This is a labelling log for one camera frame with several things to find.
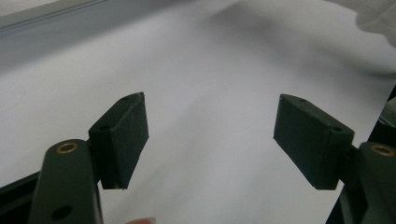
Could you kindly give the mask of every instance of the brass insert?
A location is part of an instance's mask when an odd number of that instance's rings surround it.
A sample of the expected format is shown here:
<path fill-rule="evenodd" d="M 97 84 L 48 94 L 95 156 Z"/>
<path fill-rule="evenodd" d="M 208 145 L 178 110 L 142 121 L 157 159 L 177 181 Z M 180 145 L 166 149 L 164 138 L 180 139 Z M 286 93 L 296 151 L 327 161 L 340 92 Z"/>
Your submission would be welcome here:
<path fill-rule="evenodd" d="M 387 157 L 395 156 L 395 151 L 389 147 L 371 146 L 371 150 L 382 155 L 382 156 L 387 156 Z"/>
<path fill-rule="evenodd" d="M 64 143 L 56 148 L 56 152 L 59 154 L 65 154 L 72 152 L 78 148 L 78 144 L 74 142 Z"/>

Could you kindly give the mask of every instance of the black mount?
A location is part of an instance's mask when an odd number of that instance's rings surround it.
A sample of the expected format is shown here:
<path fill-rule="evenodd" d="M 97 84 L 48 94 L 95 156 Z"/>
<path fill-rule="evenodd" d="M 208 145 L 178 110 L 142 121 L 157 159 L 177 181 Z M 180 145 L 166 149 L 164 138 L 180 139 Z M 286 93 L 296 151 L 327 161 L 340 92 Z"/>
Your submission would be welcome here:
<path fill-rule="evenodd" d="M 274 139 L 315 189 L 345 184 L 326 223 L 394 224 L 396 130 L 378 122 L 359 149 L 351 145 L 353 135 L 305 99 L 280 95 Z"/>
<path fill-rule="evenodd" d="M 127 189 L 149 139 L 143 92 L 118 100 L 89 130 L 47 150 L 42 169 L 0 189 L 0 223 L 103 223 L 97 183 Z"/>

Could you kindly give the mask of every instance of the white cloth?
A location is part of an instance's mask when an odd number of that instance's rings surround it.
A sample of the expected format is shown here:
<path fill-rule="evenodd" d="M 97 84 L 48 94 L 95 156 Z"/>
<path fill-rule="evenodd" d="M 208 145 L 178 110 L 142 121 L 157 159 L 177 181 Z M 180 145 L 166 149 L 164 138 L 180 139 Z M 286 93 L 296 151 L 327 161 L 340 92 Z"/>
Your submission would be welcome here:
<path fill-rule="evenodd" d="M 396 0 L 327 0 L 358 13 L 357 24 L 366 32 L 384 35 L 396 48 Z"/>

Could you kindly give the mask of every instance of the white table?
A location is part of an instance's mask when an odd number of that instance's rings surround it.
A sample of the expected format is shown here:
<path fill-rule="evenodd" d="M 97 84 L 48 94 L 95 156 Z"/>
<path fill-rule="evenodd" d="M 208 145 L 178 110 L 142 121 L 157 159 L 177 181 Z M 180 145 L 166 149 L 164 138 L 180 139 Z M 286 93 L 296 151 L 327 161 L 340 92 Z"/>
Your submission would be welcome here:
<path fill-rule="evenodd" d="M 369 136 L 395 83 L 396 49 L 318 0 L 114 0 L 0 34 L 0 186 L 146 94 L 150 139 L 106 223 L 324 223 L 316 191 L 273 140 L 280 93 Z"/>

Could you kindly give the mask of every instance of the fingertip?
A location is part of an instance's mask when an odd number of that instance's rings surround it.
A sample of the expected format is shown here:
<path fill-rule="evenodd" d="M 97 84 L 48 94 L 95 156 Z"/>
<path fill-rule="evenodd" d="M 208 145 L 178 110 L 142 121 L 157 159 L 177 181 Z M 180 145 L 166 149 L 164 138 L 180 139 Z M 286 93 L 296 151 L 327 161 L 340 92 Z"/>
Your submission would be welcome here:
<path fill-rule="evenodd" d="M 155 223 L 156 223 L 155 217 L 145 217 L 142 219 L 127 222 L 126 224 L 155 224 Z"/>

